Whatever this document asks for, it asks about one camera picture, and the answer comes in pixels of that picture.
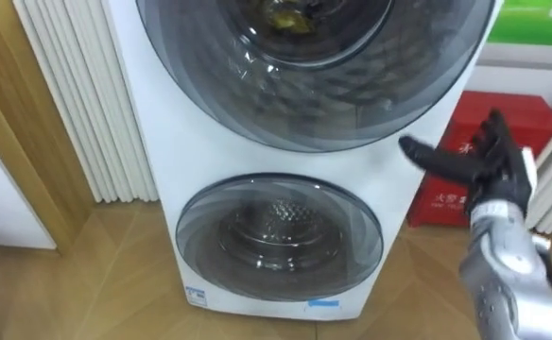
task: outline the red fire extinguisher box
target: red fire extinguisher box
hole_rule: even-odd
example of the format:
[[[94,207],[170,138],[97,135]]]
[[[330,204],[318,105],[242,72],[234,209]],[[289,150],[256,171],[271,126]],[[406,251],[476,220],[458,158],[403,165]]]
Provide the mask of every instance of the red fire extinguisher box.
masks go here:
[[[552,137],[552,109],[541,97],[471,91],[459,99],[440,146],[459,153],[471,150],[471,138],[492,108],[503,113],[518,145],[530,146],[535,157],[543,151]],[[426,175],[408,211],[408,225],[467,226],[466,195],[465,188]]]

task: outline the stacked washing machine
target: stacked washing machine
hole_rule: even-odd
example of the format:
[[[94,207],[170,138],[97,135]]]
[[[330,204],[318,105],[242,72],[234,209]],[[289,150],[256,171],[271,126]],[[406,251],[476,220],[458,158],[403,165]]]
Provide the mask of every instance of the stacked washing machine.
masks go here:
[[[358,317],[500,0],[105,0],[188,301]]]

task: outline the wooden door frame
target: wooden door frame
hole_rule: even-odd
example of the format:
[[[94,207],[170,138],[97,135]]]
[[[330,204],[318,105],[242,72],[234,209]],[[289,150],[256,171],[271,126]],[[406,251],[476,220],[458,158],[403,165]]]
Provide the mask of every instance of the wooden door frame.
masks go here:
[[[10,0],[0,0],[0,159],[68,252],[95,201]]]

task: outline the robotic arm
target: robotic arm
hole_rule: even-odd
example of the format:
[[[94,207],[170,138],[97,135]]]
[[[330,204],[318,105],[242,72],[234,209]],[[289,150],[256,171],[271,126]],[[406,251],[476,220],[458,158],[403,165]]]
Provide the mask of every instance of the robotic arm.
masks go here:
[[[468,187],[471,243],[460,276],[482,339],[552,339],[550,244],[524,226],[537,178],[530,149],[513,142],[497,110],[482,123],[468,155],[409,136],[399,144],[427,173]]]

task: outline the washing machine door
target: washing machine door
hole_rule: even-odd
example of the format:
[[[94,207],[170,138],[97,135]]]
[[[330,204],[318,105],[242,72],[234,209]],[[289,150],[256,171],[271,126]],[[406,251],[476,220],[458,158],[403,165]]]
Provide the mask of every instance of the washing machine door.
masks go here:
[[[426,113],[466,68],[493,0],[137,3],[166,70],[217,122],[265,145],[325,152]]]
[[[201,191],[184,208],[176,241],[210,283],[273,301],[342,293],[383,255],[379,222],[359,198],[279,174],[230,178]]]

